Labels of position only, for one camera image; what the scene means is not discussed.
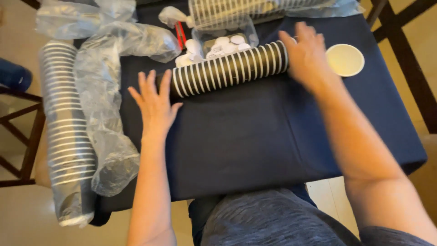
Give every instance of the gray shirt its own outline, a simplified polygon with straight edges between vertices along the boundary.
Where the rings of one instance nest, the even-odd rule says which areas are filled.
[[[281,189],[225,197],[209,216],[201,245],[431,245],[384,227],[366,227],[360,230],[360,238],[291,191]]]

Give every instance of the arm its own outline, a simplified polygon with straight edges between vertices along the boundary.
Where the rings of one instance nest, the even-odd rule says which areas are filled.
[[[290,54],[290,72],[319,105],[358,227],[383,226],[437,244],[437,230],[414,186],[330,69],[323,36],[304,23],[296,32],[298,44],[279,34]]]
[[[167,70],[159,95],[154,70],[150,71],[147,79],[144,73],[138,74],[141,94],[129,88],[141,109],[143,133],[128,246],[176,245],[170,217],[165,140],[182,103],[170,106],[170,78],[171,73]]]

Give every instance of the person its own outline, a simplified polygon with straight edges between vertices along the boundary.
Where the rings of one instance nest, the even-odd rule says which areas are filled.
[[[189,206],[196,246],[209,245],[437,245],[437,230],[398,163],[329,67],[322,34],[297,23],[298,43],[283,31],[289,72],[318,103],[331,148],[344,175],[360,239],[318,210],[303,185],[207,197]],[[170,71],[159,94],[155,71],[129,88],[144,123],[129,246],[174,246],[165,141],[182,103],[170,106]]]

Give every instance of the red object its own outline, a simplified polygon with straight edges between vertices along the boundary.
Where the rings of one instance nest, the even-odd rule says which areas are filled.
[[[185,42],[187,41],[187,39],[185,38],[185,33],[182,28],[182,24],[180,23],[180,21],[178,21],[176,22],[174,27],[176,29],[176,35],[177,35],[177,40],[179,42],[180,49],[185,49]]]

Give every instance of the left hand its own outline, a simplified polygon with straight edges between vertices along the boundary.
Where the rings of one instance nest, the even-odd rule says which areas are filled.
[[[138,73],[139,94],[133,87],[128,90],[138,104],[143,122],[142,137],[164,140],[176,118],[181,102],[170,105],[171,71],[166,70],[162,78],[160,93],[156,92],[156,71],[152,70],[146,78],[143,72]]]

